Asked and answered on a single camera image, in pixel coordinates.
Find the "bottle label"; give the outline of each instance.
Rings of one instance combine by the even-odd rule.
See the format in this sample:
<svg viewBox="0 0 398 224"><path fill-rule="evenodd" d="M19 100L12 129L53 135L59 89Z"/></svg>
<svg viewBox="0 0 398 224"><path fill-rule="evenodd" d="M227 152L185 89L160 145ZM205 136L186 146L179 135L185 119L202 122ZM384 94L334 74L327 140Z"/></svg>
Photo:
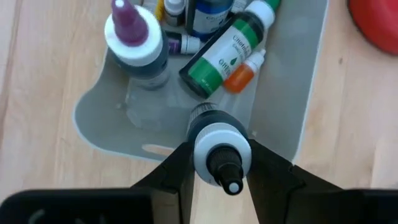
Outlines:
<svg viewBox="0 0 398 224"><path fill-rule="evenodd" d="M170 54L181 53L181 43L179 40L169 38L169 53Z"/></svg>
<svg viewBox="0 0 398 224"><path fill-rule="evenodd" d="M193 18L193 31L197 33L196 36L216 32L224 23L231 7L232 5L211 8L197 3L195 17Z"/></svg>
<svg viewBox="0 0 398 224"><path fill-rule="evenodd" d="M238 19L192 65L188 75L210 95L244 62L260 41L251 26Z"/></svg>
<svg viewBox="0 0 398 224"><path fill-rule="evenodd" d="M191 126L192 121L202 113L210 110L216 110L217 109L217 104L215 103L201 103L198 106L196 106L192 112L191 116L189 117L189 122L188 122L188 130L189 127Z"/></svg>

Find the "small bottle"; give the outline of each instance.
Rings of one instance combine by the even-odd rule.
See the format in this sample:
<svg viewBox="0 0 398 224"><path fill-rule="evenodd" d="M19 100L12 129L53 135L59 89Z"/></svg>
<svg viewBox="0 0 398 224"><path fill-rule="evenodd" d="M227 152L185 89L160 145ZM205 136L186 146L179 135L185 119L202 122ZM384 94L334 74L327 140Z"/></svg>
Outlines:
<svg viewBox="0 0 398 224"><path fill-rule="evenodd" d="M164 0L164 9L166 11L165 20L168 25L177 27L184 23L184 0Z"/></svg>
<svg viewBox="0 0 398 224"><path fill-rule="evenodd" d="M200 39L190 35L165 31L169 39L169 54L196 54L200 49Z"/></svg>
<svg viewBox="0 0 398 224"><path fill-rule="evenodd" d="M224 24L234 0L186 0L185 29L206 42Z"/></svg>
<svg viewBox="0 0 398 224"><path fill-rule="evenodd" d="M231 93L241 93L244 87L253 79L255 74L260 71L264 63L266 50L254 52L246 59L224 82L224 87Z"/></svg>
<svg viewBox="0 0 398 224"><path fill-rule="evenodd" d="M135 85L155 90L169 80L169 45L155 16L128 0L112 0L112 14L104 28L105 40Z"/></svg>

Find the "blue bottle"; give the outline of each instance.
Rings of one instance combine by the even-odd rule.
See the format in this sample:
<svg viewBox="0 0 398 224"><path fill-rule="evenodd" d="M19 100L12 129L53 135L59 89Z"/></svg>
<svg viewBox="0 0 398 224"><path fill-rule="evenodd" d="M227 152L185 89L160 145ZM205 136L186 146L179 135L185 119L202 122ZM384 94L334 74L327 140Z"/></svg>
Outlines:
<svg viewBox="0 0 398 224"><path fill-rule="evenodd" d="M187 32L207 41L223 24L233 0L186 0L185 28Z"/></svg>

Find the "black nozzle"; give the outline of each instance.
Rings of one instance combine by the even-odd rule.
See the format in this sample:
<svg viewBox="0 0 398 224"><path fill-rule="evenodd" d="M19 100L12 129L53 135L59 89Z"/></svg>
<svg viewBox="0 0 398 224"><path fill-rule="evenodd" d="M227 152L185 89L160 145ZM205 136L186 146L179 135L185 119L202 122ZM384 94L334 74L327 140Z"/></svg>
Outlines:
<svg viewBox="0 0 398 224"><path fill-rule="evenodd" d="M218 146L207 157L207 169L229 195L243 189L243 168L239 152L231 146Z"/></svg>

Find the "green label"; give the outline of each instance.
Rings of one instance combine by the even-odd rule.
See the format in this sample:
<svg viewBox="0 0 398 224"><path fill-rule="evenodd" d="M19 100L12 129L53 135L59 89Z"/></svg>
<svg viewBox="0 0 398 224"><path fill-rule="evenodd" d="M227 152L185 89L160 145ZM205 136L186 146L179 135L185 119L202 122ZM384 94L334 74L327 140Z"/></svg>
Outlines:
<svg viewBox="0 0 398 224"><path fill-rule="evenodd" d="M188 74L210 95L251 54L261 40L238 19L189 69Z"/></svg>

